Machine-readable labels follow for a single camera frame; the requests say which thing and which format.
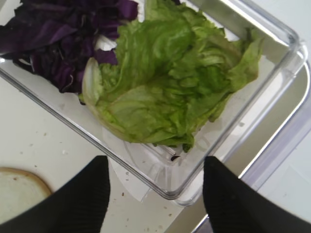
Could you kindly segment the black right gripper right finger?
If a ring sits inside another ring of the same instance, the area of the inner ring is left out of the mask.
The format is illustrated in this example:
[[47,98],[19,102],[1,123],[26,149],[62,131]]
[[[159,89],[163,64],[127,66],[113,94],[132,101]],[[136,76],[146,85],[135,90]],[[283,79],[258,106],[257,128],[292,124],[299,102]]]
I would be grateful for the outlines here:
[[310,223],[273,204],[221,161],[204,161],[203,200],[215,233],[309,233]]

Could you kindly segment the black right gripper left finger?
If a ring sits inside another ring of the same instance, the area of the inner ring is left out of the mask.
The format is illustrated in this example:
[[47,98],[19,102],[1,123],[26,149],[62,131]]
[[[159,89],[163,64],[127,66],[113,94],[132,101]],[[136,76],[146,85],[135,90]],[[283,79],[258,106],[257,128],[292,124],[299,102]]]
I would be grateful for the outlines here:
[[96,156],[54,194],[2,223],[2,233],[99,233],[110,201],[109,165]]

